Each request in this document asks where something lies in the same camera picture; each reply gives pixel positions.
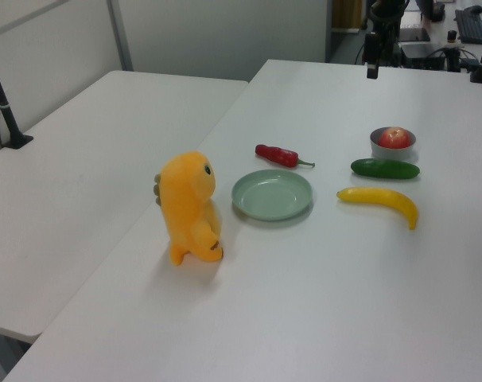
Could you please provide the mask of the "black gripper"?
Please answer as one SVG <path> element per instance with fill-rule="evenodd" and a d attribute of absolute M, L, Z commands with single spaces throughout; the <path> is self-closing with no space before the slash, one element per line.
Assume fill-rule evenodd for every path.
<path fill-rule="evenodd" d="M 379 76 L 380 35 L 369 33 L 365 36 L 363 61 L 367 64 L 367 78 L 377 79 Z"/>

